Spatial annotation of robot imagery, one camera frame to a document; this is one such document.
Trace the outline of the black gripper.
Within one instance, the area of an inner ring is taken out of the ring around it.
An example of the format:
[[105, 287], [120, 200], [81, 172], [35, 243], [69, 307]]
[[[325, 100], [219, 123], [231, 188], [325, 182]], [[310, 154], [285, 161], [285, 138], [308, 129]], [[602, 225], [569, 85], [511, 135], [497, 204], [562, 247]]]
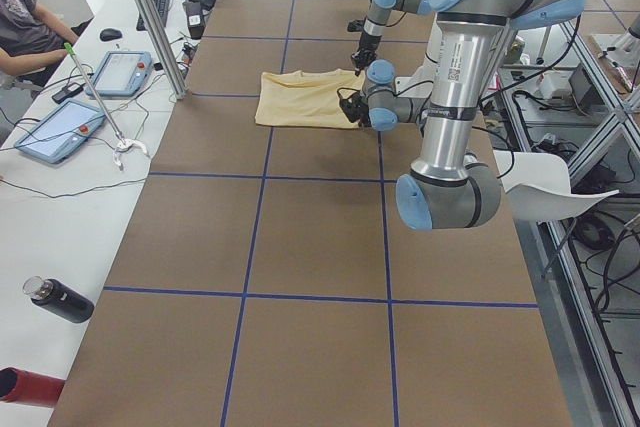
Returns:
[[358, 44], [358, 49], [351, 55], [351, 62], [354, 67], [356, 76], [367, 68], [368, 60], [375, 60], [377, 57], [377, 49], [382, 37], [362, 32]]
[[352, 106], [355, 122], [357, 122], [360, 127], [370, 127], [371, 120], [368, 105], [360, 97], [354, 97], [352, 99]]

